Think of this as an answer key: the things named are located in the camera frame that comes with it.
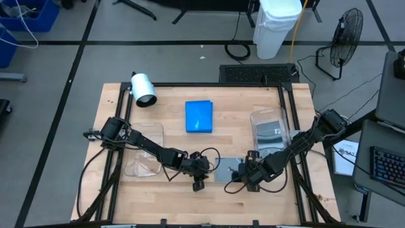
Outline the blue jewel case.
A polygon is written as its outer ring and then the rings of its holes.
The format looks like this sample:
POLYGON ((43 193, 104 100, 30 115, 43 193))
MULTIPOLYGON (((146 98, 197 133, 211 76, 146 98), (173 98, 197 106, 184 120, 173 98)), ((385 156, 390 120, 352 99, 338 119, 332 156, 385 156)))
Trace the blue jewel case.
POLYGON ((213 102, 186 101, 185 102, 186 132, 212 133, 213 131, 213 102))

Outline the grey metal beam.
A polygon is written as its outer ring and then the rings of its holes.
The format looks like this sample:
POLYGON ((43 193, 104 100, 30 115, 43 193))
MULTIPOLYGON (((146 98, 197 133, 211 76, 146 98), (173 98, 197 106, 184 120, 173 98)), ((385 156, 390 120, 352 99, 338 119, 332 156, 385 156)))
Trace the grey metal beam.
POLYGON ((4 72, 0 72, 0 80, 17 81, 17 82, 25 83, 27 81, 27 78, 23 73, 4 73, 4 72))

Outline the black folding partition screen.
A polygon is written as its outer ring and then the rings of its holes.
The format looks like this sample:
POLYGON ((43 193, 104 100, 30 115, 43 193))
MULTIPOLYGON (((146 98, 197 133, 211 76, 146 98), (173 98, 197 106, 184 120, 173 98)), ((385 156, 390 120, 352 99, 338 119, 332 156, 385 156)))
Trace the black folding partition screen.
POLYGON ((252 3, 259 10, 259 0, 148 0, 162 6, 186 11, 241 11, 246 12, 252 3))

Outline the clear plastic bin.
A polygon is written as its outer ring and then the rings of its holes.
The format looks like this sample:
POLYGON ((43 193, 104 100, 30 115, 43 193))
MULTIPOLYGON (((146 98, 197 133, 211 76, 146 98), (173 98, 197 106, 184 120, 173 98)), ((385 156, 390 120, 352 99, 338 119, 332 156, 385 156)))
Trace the clear plastic bin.
POLYGON ((265 110, 255 111, 250 116, 251 120, 251 127, 252 127, 252 135, 253 135, 253 143, 254 149, 259 151, 259 157, 264 158, 266 155, 273 154, 277 151, 282 151, 285 149, 290 143, 290 135, 289 135, 289 127, 287 124, 287 117, 285 114, 285 110, 283 108, 270 108, 265 110), (280 128, 282 130, 282 139, 284 146, 280 149, 265 149, 259 150, 257 145, 256 139, 256 126, 258 124, 266 123, 266 122, 280 122, 280 128))
MULTIPOLYGON (((154 143, 165 145, 165 133, 161 123, 133 123, 132 128, 154 143)), ((161 164, 157 159, 143 150, 128 150, 125 153, 125 161, 124 174, 128 177, 152 177, 161 172, 161 164)))

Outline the grey desk top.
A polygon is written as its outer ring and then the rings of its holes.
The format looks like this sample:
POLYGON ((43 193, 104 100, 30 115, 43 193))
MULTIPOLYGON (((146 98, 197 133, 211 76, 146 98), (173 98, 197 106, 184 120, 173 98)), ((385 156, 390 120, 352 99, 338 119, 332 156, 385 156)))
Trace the grey desk top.
POLYGON ((375 115, 379 120, 405 130, 405 79, 394 76, 397 59, 396 52, 385 54, 375 115))
POLYGON ((352 175, 357 185, 405 206, 405 189, 397 187, 396 189, 403 193, 399 194, 389 187, 384 186, 381 182, 371 179, 370 148, 372 146, 381 147, 398 152, 400 155, 405 155, 405 134, 379 123, 365 120, 359 140, 356 168, 352 175))

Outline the black floor fan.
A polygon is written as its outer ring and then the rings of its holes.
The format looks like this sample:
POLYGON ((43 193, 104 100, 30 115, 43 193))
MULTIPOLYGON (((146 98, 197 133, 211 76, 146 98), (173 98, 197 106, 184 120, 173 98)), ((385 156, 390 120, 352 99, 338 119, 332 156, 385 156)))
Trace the black floor fan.
POLYGON ((359 45, 362 30, 363 13, 357 8, 347 10, 338 20, 331 43, 316 50, 315 66, 332 80, 340 80, 343 66, 351 60, 359 45), (330 50, 330 63, 339 69, 338 77, 319 65, 320 54, 326 49, 330 50))

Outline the blue storage crate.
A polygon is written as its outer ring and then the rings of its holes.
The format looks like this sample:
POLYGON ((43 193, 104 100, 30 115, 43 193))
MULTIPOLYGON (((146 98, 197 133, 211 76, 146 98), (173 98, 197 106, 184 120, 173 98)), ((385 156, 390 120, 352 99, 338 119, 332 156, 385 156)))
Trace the blue storage crate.
POLYGON ((0 68, 7 68, 16 52, 14 44, 19 42, 3 27, 0 27, 0 68))
MULTIPOLYGON (((23 15, 23 20, 31 32, 51 30, 59 13, 59 6, 53 0, 2 0, 2 3, 10 8, 15 8, 16 1, 21 8, 26 6, 34 11, 33 16, 30 16, 29 13, 23 15)), ((0 16, 0 24, 10 31, 27 31, 21 21, 18 8, 16 8, 16 16, 0 16)))

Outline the black keyboard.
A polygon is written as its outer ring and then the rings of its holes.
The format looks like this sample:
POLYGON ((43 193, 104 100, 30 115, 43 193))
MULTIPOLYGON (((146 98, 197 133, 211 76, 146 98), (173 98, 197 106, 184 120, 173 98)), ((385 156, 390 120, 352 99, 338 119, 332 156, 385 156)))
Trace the black keyboard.
POLYGON ((372 146, 370 148, 370 177, 376 181, 405 189, 405 155, 372 146))

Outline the black perforated metal box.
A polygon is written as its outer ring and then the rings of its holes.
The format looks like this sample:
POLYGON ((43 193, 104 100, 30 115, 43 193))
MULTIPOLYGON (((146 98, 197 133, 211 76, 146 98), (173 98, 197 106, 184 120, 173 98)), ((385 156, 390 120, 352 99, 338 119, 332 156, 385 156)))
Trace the black perforated metal box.
POLYGON ((219 82, 223 83, 300 83, 295 64, 221 65, 219 82))

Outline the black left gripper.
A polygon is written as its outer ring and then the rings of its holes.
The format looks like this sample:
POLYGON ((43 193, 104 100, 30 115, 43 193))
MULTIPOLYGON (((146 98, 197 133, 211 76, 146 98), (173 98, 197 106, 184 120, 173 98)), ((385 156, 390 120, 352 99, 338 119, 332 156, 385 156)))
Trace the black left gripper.
POLYGON ((182 162, 182 172, 194 178, 194 183, 192 184, 194 192, 204 189, 204 180, 208 178, 208 173, 210 174, 217 169, 215 167, 215 164, 209 162, 206 156, 197 151, 182 162))

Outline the white trash bin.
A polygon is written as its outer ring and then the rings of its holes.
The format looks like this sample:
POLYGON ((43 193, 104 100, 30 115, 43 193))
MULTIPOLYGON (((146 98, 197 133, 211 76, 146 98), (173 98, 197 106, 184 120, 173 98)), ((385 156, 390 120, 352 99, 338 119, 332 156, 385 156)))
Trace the white trash bin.
POLYGON ((262 60, 276 57, 302 11, 301 0, 259 0, 253 43, 262 60))

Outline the black aluminium rig frame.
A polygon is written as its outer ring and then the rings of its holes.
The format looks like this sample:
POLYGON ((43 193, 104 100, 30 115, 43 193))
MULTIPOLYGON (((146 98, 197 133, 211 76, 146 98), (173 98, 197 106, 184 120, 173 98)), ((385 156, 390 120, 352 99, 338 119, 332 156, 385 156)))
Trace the black aluminium rig frame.
MULTIPOLYGON (((156 122, 164 128, 165 146, 193 153, 203 151, 211 161, 242 157, 253 149, 251 113, 266 108, 284 108, 291 129, 306 130, 315 115, 307 84, 242 85, 219 83, 157 83, 157 103, 138 108, 130 98, 127 83, 104 84, 94 127, 100 129, 113 115, 131 123, 156 122), (186 101, 211 100, 214 129, 210 134, 185 131, 186 101)), ((217 183, 213 175, 202 191, 192 190, 193 179, 165 174, 152 177, 117 175, 117 182, 101 201, 92 218, 117 224, 297 225, 319 222, 320 214, 292 176, 281 176, 258 193, 241 184, 217 183)))

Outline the white printed paper sheet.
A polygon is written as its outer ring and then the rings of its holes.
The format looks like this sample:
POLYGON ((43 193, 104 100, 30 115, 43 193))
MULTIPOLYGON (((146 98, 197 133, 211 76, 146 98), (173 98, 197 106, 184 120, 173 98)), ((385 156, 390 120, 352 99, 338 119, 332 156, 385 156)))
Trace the white printed paper sheet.
POLYGON ((343 140, 333 145, 333 173, 352 176, 356 161, 358 142, 343 140))

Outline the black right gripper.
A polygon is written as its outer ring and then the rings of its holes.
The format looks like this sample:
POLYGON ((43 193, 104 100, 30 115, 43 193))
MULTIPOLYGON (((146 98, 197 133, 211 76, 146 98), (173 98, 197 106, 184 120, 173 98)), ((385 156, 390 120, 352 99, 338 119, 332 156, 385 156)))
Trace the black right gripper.
POLYGON ((259 151, 248 151, 245 163, 239 163, 235 181, 244 183, 249 192, 260 192, 262 181, 271 182, 282 174, 284 156, 281 151, 266 155, 258 160, 259 151))

